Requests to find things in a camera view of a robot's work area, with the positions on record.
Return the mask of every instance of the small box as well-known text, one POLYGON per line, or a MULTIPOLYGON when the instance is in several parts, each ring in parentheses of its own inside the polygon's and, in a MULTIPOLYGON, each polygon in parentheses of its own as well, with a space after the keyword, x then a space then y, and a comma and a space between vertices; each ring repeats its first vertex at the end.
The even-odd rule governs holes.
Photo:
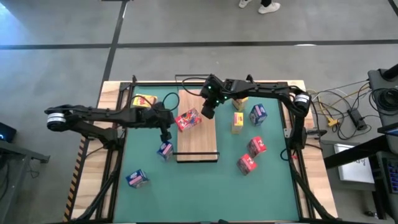
POLYGON ((249 155, 255 158, 258 154, 267 151, 267 146, 263 143, 260 136, 256 136, 249 141, 247 146, 249 155))
POLYGON ((250 120, 255 126, 259 126, 266 118, 267 112, 264 106, 260 103, 253 106, 253 109, 250 112, 250 120))
POLYGON ((155 104, 157 101, 157 96, 136 94, 134 100, 132 101, 132 105, 141 108, 150 108, 150 104, 148 104, 148 102, 146 102, 143 97, 147 99, 152 105, 155 104))
POLYGON ((169 141, 164 141, 161 145, 157 153, 162 156, 164 161, 168 161, 168 159, 173 154, 173 145, 169 141))
POLYGON ((243 113, 235 112, 232 121, 232 134, 239 134, 243 128, 243 113))
POLYGON ((248 97, 238 100, 232 99, 232 105, 234 105, 235 109, 237 109, 238 111, 242 111, 247 101, 248 97))
POLYGON ((140 169, 127 176, 126 179, 129 186, 134 187, 135 189, 142 187, 142 185, 149 181, 144 171, 140 169))
POLYGON ((257 164, 248 154, 243 155, 236 164, 242 171, 243 175, 247 175, 257 167, 257 164))
POLYGON ((201 123, 201 116, 195 108, 188 110, 186 113, 181 114, 175 118, 175 122, 180 131, 190 129, 201 123))

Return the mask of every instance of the wooden cutting board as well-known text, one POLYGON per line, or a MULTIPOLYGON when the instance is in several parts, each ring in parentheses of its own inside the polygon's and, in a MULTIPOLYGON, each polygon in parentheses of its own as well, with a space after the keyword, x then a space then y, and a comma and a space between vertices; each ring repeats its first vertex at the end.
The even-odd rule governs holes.
MULTIPOLYGON (((190 91, 196 94, 200 93, 200 90, 190 91)), ((178 95, 180 96, 178 115, 192 108, 200 113, 205 99, 191 95, 185 90, 180 90, 178 95)), ((208 119, 201 113, 200 116, 202 118, 201 123, 183 132, 178 131, 177 152, 217 152, 215 118, 208 119)), ((217 158, 218 155, 177 155, 177 162, 213 161, 217 158)))

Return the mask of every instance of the shoe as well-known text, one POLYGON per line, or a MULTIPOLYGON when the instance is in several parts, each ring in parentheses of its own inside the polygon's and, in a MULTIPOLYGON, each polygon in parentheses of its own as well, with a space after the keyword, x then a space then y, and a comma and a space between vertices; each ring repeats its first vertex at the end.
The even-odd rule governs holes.
POLYGON ((243 9, 244 7, 246 7, 247 6, 247 4, 249 4, 249 2, 251 2, 252 0, 241 0, 240 2, 239 2, 239 7, 241 8, 241 9, 243 9))
POLYGON ((277 2, 272 2, 269 6, 264 7, 263 5, 259 8, 260 14, 265 14, 268 12, 276 12, 280 8, 280 4, 277 2))

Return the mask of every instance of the yellow and black stripe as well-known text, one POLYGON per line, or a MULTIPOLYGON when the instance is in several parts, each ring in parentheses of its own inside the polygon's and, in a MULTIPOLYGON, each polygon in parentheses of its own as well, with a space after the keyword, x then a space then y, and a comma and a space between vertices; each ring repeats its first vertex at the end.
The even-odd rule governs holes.
POLYGON ((73 206, 75 205, 77 190, 78 190, 79 183, 80 183, 81 173, 83 171, 83 166, 84 166, 85 156, 87 153, 88 143, 89 143, 89 140, 87 140, 84 137, 81 137, 79 151, 78 151, 77 158, 76 158, 75 169, 73 170, 72 182, 71 182, 70 188, 69 188, 67 206, 65 208, 65 213, 63 214, 64 222, 69 221, 72 217, 72 210, 73 210, 73 206))

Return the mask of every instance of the yellow box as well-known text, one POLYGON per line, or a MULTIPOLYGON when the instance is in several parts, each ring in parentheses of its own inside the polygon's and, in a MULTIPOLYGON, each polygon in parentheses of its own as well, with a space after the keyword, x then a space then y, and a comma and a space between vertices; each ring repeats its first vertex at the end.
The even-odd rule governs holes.
POLYGON ((150 108, 150 104, 146 102, 148 100, 152 105, 156 103, 157 96, 150 96, 150 95, 142 95, 142 94, 136 94, 136 97, 134 98, 132 105, 136 107, 142 107, 142 108, 150 108))
POLYGON ((238 100, 232 99, 232 105, 234 105, 235 109, 237 109, 238 111, 242 111, 247 101, 248 97, 238 100))
POLYGON ((232 134, 239 134, 243 128, 243 113, 234 113, 234 120, 232 122, 232 134))

